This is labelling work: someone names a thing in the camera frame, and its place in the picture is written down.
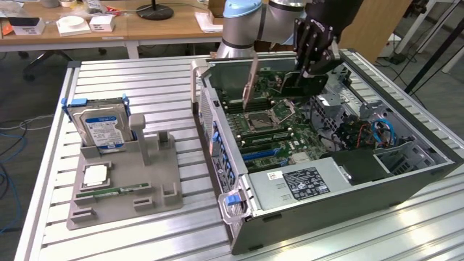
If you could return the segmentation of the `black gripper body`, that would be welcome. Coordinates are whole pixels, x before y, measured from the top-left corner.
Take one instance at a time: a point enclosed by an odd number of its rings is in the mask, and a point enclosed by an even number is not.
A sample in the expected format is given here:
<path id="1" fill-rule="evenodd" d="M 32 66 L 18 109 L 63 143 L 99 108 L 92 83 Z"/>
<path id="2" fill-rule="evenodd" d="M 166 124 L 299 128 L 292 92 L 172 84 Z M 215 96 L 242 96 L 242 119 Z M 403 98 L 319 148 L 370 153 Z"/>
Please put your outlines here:
<path id="1" fill-rule="evenodd" d="M 310 1 L 306 6 L 307 20 L 315 20 L 332 27 L 335 35 L 342 35 L 358 15 L 362 4 L 363 0 Z"/>

